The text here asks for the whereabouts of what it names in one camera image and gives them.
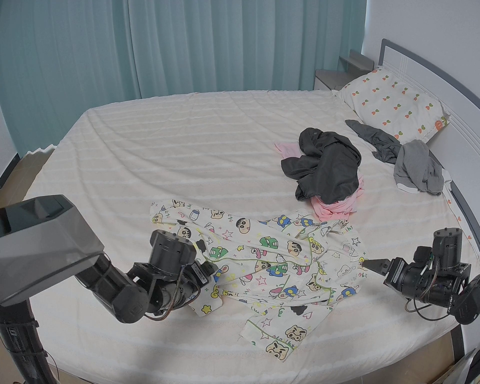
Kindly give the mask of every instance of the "mattress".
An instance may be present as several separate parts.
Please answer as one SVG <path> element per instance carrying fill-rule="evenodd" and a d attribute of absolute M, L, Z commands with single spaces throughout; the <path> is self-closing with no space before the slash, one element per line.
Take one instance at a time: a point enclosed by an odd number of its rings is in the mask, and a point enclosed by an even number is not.
<path fill-rule="evenodd" d="M 369 259 L 404 257 L 457 227 L 444 196 L 397 189 L 390 165 L 344 123 L 355 113 L 330 93 L 248 91 L 153 97 L 85 112 L 38 174 L 26 198 L 61 193 L 80 210 L 114 265 L 128 271 L 150 255 L 149 208 L 182 198 L 256 219 L 312 211 L 294 197 L 275 141 L 306 127 L 348 137 L 362 155 L 365 192 L 350 222 Z M 480 272 L 472 244 L 462 261 Z M 442 336 L 452 316 L 427 322 L 370 273 L 285 361 L 239 336 L 251 310 L 223 298 L 208 316 L 190 308 L 163 322 L 121 324 L 74 278 L 32 298 L 42 343 L 60 368 L 95 383 L 340 383 L 391 364 Z M 438 317 L 440 308 L 425 315 Z"/>

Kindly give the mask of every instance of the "teal curtain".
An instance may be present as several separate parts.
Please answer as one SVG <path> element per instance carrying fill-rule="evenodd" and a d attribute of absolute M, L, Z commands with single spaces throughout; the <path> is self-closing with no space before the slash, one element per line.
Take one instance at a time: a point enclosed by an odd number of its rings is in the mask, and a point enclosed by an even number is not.
<path fill-rule="evenodd" d="M 135 98 L 311 90 L 360 50 L 366 0 L 0 0 L 0 105 L 17 150 Z"/>

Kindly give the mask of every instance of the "white headboard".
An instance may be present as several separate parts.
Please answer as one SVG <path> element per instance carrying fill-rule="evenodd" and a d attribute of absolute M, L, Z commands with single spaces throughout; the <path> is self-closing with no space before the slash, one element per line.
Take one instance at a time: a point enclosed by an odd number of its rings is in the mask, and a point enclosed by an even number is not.
<path fill-rule="evenodd" d="M 450 113 L 450 123 L 427 145 L 452 176 L 452 194 L 479 244 L 480 98 L 436 65 L 390 40 L 382 40 L 378 64 L 439 99 Z"/>

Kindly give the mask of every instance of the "pink clothing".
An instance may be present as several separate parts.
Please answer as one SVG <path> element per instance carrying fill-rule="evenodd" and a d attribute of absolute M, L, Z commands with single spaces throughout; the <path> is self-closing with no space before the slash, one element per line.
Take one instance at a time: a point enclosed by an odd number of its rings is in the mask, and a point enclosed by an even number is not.
<path fill-rule="evenodd" d="M 275 147 L 280 151 L 282 157 L 300 157 L 302 152 L 300 150 L 299 142 L 276 142 Z"/>
<path fill-rule="evenodd" d="M 348 219 L 351 212 L 357 211 L 357 197 L 362 194 L 363 175 L 359 173 L 359 187 L 353 195 L 347 197 L 345 200 L 333 204 L 324 204 L 318 196 L 315 196 L 311 198 L 311 202 L 320 221 Z"/>

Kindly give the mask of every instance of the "white pillow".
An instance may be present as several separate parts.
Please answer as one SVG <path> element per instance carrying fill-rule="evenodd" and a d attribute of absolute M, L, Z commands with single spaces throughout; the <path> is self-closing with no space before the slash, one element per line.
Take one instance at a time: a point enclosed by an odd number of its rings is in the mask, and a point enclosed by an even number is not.
<path fill-rule="evenodd" d="M 379 67 L 337 93 L 364 124 L 395 136 L 402 144 L 429 141 L 448 123 L 438 100 Z"/>

